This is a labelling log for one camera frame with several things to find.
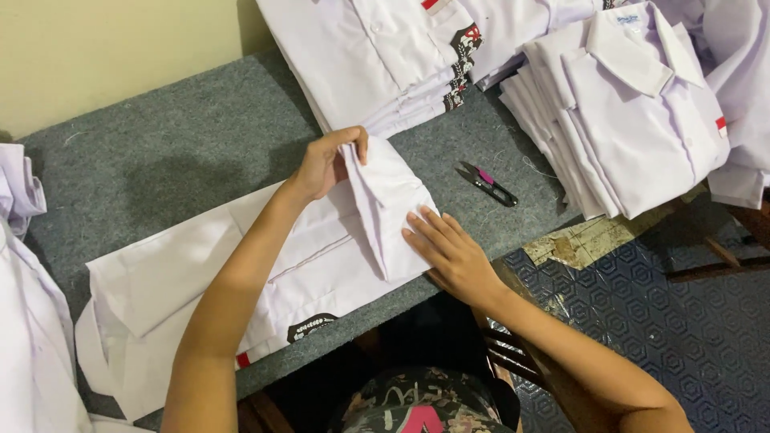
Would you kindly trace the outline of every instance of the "shirt collar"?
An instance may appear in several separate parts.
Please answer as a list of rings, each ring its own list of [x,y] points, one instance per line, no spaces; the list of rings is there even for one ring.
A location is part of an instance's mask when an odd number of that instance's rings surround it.
[[[669,66],[646,53],[631,41],[618,26],[618,15],[631,18],[652,14],[658,37]],[[608,9],[597,12],[588,31],[586,51],[591,53],[605,68],[631,88],[650,97],[660,95],[672,75],[699,88],[705,87],[700,66],[681,44],[676,31],[666,21],[661,11],[651,2]]]

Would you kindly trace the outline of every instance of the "hand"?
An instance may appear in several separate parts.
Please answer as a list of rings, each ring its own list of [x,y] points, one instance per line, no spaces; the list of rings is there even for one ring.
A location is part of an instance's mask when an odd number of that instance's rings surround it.
[[[347,179],[345,160],[337,152],[343,144],[355,142],[358,160],[366,165],[368,141],[369,135],[363,126],[351,126],[332,131],[307,145],[302,165],[291,176],[303,198],[318,200],[332,186]]]
[[[441,218],[427,206],[420,213],[430,224],[411,212],[407,221],[425,237],[403,229],[403,238],[434,267],[428,274],[439,286],[485,313],[513,293],[497,277],[481,247],[453,217],[445,213]]]

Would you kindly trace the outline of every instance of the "red stripe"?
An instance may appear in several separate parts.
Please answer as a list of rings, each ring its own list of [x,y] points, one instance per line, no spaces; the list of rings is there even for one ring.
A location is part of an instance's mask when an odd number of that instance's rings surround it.
[[[424,2],[421,3],[421,5],[425,8],[425,10],[428,10],[437,2],[438,0],[425,0]]]
[[[251,362],[249,362],[249,355],[246,352],[243,352],[240,355],[236,356],[236,361],[238,361],[238,367],[246,368],[249,367]]]

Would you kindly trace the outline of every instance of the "person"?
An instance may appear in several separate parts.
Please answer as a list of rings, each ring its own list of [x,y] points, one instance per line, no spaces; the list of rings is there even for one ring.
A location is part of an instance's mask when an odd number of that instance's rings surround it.
[[[300,168],[275,192],[206,289],[173,363],[162,433],[238,431],[233,358],[256,302],[296,218],[346,179],[337,152],[355,143],[367,162],[367,132],[356,126],[308,145]],[[684,410],[653,377],[612,350],[561,323],[510,290],[486,255],[450,215],[405,216],[404,239],[434,268],[431,278],[559,363],[623,433],[692,431]],[[464,372],[432,366],[372,380],[356,393],[339,430],[515,431],[501,424],[494,397]]]

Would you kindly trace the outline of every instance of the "blue patterned floor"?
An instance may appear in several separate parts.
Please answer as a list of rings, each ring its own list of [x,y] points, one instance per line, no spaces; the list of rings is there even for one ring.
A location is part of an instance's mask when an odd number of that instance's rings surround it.
[[[767,254],[705,206],[723,245]],[[523,250],[505,260],[541,306],[658,379],[697,433],[770,431],[770,271],[670,284],[668,270],[718,261],[682,224],[669,217],[580,271]],[[526,381],[517,393],[527,433],[573,431],[548,393]]]

